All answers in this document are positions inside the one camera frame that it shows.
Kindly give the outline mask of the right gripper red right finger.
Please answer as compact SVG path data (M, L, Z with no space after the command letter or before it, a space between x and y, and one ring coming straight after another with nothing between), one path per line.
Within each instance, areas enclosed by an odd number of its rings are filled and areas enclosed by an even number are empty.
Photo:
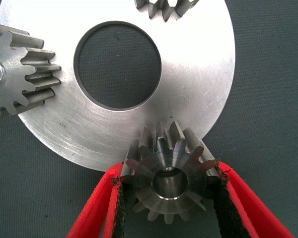
M223 238L294 237L232 167L220 162L218 172L215 207Z

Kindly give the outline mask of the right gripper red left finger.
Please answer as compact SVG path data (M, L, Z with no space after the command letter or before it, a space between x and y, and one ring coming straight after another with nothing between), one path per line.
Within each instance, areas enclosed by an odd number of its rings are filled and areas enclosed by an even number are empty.
M67 234L68 238L123 238L125 201L121 171L123 163L110 167L102 176Z

